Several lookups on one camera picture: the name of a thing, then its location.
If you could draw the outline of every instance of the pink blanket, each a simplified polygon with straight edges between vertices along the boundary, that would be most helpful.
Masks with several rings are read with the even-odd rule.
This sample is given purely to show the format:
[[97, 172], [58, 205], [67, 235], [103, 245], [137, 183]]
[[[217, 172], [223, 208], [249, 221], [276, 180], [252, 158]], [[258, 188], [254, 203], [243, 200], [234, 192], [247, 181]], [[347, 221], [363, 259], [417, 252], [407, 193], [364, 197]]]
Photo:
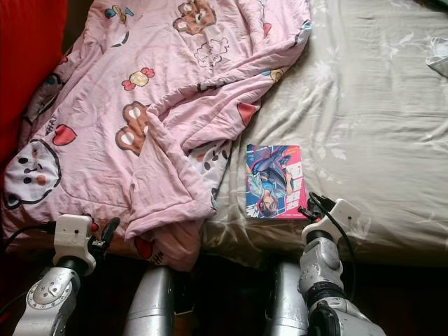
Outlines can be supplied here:
[[[224, 162], [216, 144], [247, 126], [308, 35], [307, 0], [95, 1], [25, 114], [4, 176], [5, 235], [60, 214], [100, 227], [117, 216], [111, 252], [189, 270], [216, 210], [188, 154], [212, 143], [210, 162]], [[50, 246], [30, 232], [16, 249]]]

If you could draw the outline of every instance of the cartoon print blanket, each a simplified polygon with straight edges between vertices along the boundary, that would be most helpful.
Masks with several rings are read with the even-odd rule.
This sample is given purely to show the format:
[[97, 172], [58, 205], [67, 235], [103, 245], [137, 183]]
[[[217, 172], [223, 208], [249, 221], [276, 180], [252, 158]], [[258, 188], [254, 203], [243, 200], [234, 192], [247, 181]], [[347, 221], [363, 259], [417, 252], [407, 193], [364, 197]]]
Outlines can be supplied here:
[[[4, 235], [60, 214], [101, 228], [119, 217], [112, 253], [189, 270], [231, 140], [309, 27], [307, 0], [95, 1], [24, 115], [4, 175]], [[13, 248], [51, 244], [29, 232]]]

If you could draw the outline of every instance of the cable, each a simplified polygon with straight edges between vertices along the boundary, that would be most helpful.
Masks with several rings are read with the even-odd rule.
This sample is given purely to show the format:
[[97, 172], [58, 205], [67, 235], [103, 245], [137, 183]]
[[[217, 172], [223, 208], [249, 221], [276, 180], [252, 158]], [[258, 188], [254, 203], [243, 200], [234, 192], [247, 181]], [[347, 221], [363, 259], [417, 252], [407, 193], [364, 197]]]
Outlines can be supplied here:
[[16, 301], [23, 298], [26, 294], [28, 294], [28, 291], [23, 292], [22, 294], [17, 295], [12, 300], [10, 300], [7, 304], [5, 304], [2, 308], [0, 308], [0, 316], [3, 315], [3, 313]]
[[351, 285], [351, 294], [350, 294], [350, 301], [353, 301], [356, 292], [356, 257], [353, 246], [351, 245], [350, 239], [347, 237], [347, 234], [345, 233], [344, 229], [342, 229], [341, 225], [335, 220], [333, 216], [330, 215], [327, 209], [325, 209], [325, 207], [322, 205], [321, 201], [317, 199], [316, 193], [311, 191], [309, 193], [309, 198], [311, 198], [311, 200], [315, 203], [315, 205], [317, 205], [319, 209], [322, 210], [322, 212], [328, 217], [331, 223], [337, 228], [337, 230], [341, 233], [347, 245], [351, 258], [351, 264], [353, 267], [353, 284]]
[[18, 235], [20, 235], [21, 233], [23, 233], [25, 231], [28, 231], [28, 230], [42, 230], [42, 231], [45, 231], [45, 232], [47, 232], [49, 234], [54, 234], [55, 233], [55, 228], [56, 228], [56, 222], [53, 221], [53, 220], [50, 220], [46, 224], [42, 224], [42, 225], [32, 225], [32, 226], [22, 227], [21, 229], [19, 229], [16, 232], [14, 232], [13, 235], [11, 235], [11, 237], [9, 237], [9, 239], [6, 241], [6, 243], [5, 243], [4, 247], [3, 247], [3, 251], [1, 252], [1, 254], [6, 253], [6, 250], [11, 245], [13, 240]]

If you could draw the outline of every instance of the red fabric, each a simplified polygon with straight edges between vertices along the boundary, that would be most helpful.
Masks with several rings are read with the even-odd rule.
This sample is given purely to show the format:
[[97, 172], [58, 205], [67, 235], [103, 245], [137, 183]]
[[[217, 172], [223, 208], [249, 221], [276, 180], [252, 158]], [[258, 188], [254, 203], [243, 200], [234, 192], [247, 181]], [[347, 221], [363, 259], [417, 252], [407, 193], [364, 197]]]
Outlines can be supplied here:
[[1, 0], [0, 170], [17, 148], [33, 92], [61, 60], [67, 0]]

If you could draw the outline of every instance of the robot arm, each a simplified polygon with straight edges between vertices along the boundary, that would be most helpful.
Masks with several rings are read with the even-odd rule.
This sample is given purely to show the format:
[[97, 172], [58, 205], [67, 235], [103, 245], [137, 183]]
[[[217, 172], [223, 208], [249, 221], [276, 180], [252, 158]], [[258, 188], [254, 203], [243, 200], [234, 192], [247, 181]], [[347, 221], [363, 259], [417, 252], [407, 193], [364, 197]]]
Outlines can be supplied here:
[[342, 236], [331, 220], [350, 225], [360, 211], [343, 199], [325, 200], [330, 216], [302, 231], [306, 247], [300, 258], [299, 291], [309, 310], [308, 336], [385, 336], [384, 331], [364, 316], [344, 292], [342, 263], [337, 242]]
[[25, 312], [13, 336], [65, 334], [65, 325], [76, 306], [80, 277], [92, 273], [96, 260], [104, 257], [118, 224], [118, 218], [112, 219], [97, 241], [90, 234], [90, 217], [62, 215], [57, 219], [55, 267], [29, 290]]

